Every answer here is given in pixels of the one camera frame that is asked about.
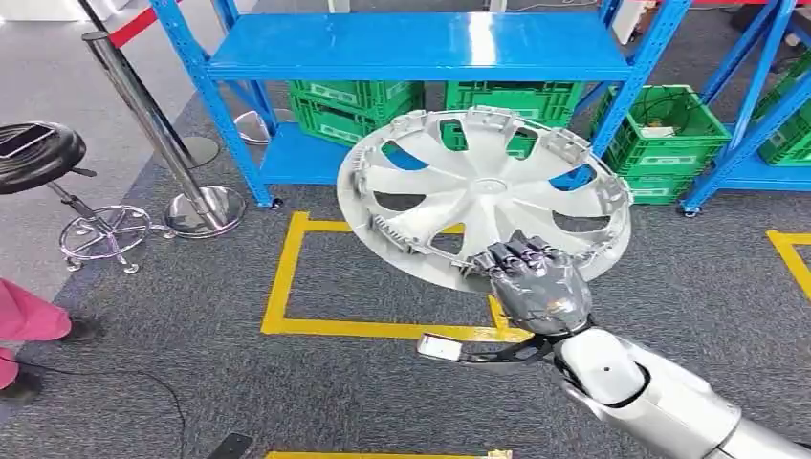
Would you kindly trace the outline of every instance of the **red rope barrier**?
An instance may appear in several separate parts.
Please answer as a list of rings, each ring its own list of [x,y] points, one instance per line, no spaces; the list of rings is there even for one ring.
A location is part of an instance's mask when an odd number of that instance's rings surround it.
[[[151,8],[147,8],[141,11],[131,21],[121,26],[117,31],[110,33],[110,41],[113,42],[116,48],[120,48],[157,20],[158,16],[155,15],[155,11]]]

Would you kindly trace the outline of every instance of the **green plastic crate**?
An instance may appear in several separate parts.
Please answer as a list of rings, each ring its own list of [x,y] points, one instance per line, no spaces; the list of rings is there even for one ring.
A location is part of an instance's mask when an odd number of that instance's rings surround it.
[[[592,132],[616,94],[610,88],[592,120]],[[646,137],[646,127],[672,127],[669,137]],[[699,174],[730,133],[687,85],[645,86],[604,160],[621,175],[693,176]]]
[[[672,204],[690,187],[692,177],[624,177],[634,195],[634,204]]]
[[[447,123],[442,127],[442,142],[453,151],[463,151],[468,149],[468,143],[462,128],[458,124]],[[537,139],[518,131],[515,133],[510,143],[507,144],[507,154],[516,158],[524,159],[530,155]]]
[[[445,108],[509,108],[522,118],[564,127],[572,119],[583,87],[584,83],[576,81],[449,81],[445,86]]]
[[[766,111],[780,100],[783,93],[789,90],[808,69],[811,68],[811,50],[803,53],[800,58],[792,64],[785,75],[761,100],[757,102],[752,118],[758,119],[766,114]]]
[[[389,123],[394,117],[411,110],[422,108],[423,98],[418,96],[405,100],[390,114],[374,119],[344,112],[334,107],[324,105],[316,100],[300,98],[290,94],[290,106],[296,115],[296,121],[302,131],[309,135],[321,137],[327,141],[352,146],[363,137],[369,135]]]
[[[422,81],[288,81],[290,92],[344,112],[380,119],[424,91]]]
[[[783,80],[758,103],[753,119],[760,120],[794,83],[811,67],[811,51],[789,69]],[[811,165],[811,102],[806,102],[758,150],[767,164],[779,166]]]

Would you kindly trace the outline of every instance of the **person's leg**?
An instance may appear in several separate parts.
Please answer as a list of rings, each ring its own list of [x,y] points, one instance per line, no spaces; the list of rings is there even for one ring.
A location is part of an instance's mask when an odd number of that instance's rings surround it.
[[[0,389],[8,387],[17,377],[20,365],[13,360],[14,353],[11,349],[0,347]]]
[[[64,337],[71,331],[68,313],[44,299],[5,279],[0,279],[0,311],[12,310],[23,317],[17,330],[6,330],[2,339],[51,340]]]
[[[26,404],[36,397],[42,385],[31,373],[19,371],[10,349],[0,348],[0,401]]]

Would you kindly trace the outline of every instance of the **yellow floor tape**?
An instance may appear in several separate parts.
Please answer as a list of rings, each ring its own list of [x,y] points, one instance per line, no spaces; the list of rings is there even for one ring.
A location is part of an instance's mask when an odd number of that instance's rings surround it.
[[[432,333],[463,341],[506,342],[519,342],[530,336],[528,332],[510,327],[501,305],[492,296],[488,296],[488,307],[493,316],[494,327],[286,318],[285,309],[293,287],[304,235],[316,231],[352,232],[346,222],[310,220],[309,212],[293,213],[268,297],[268,307],[262,319],[262,333],[395,339],[418,339],[423,333]],[[461,234],[462,227],[454,226],[444,232]]]
[[[512,459],[510,450],[495,450],[487,456],[442,456],[434,454],[378,454],[365,452],[276,452],[265,459]]]
[[[800,284],[800,288],[808,296],[808,299],[811,299],[811,270],[808,269],[808,265],[805,264],[805,261],[802,260],[800,254],[794,248],[794,246],[800,245],[811,246],[811,233],[787,233],[769,229],[766,231],[766,235],[775,245],[775,249],[778,250],[780,257],[788,267],[788,271]]]

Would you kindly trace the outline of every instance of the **hubcap spoke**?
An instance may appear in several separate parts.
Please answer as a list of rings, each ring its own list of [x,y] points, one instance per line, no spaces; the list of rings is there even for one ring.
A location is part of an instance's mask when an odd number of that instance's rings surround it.
[[[363,176],[368,189],[389,194],[433,194],[467,187],[464,179],[430,165],[417,170],[371,165]]]
[[[479,125],[462,124],[468,143],[468,161],[479,177],[497,177],[509,161],[503,136],[494,136],[490,129]]]
[[[513,235],[511,223],[496,208],[494,198],[476,200],[462,220],[465,236],[459,256],[467,258],[485,250],[490,244],[507,241]]]
[[[525,160],[512,160],[507,162],[501,177],[514,185],[532,183],[554,179],[574,170],[574,166],[563,159],[546,154],[540,142],[536,142],[530,156]]]
[[[418,244],[427,245],[433,236],[459,223],[468,201],[463,190],[430,194],[418,206],[388,219],[388,224],[400,234],[417,239]]]
[[[470,177],[473,168],[464,153],[450,151],[426,131],[416,131],[394,141],[414,158],[450,175]]]
[[[595,178],[588,184],[564,191],[549,183],[516,186],[516,199],[528,206],[548,208],[570,217],[604,217],[625,204],[625,196],[611,179]]]
[[[555,223],[551,210],[522,205],[518,201],[505,200],[501,209],[517,229],[522,229],[527,236],[540,236],[551,246],[562,251],[577,253],[587,249],[591,244],[580,237],[579,233],[569,232]]]

